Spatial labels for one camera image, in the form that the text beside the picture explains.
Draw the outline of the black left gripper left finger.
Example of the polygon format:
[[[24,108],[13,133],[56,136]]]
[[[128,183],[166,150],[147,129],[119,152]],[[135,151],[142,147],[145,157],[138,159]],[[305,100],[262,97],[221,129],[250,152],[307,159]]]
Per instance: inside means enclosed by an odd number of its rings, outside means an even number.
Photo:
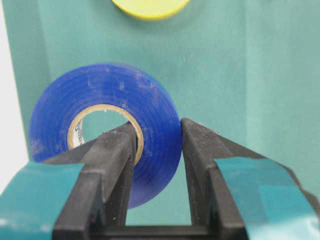
[[[123,225],[138,139],[129,122],[42,163],[29,162],[0,196],[3,240],[88,240]]]

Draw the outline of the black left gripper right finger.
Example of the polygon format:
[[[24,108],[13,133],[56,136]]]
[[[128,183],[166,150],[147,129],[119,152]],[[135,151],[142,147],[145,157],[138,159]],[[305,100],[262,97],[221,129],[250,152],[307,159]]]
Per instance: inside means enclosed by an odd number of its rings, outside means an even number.
[[[220,240],[317,240],[320,204],[294,172],[181,120],[191,222]]]

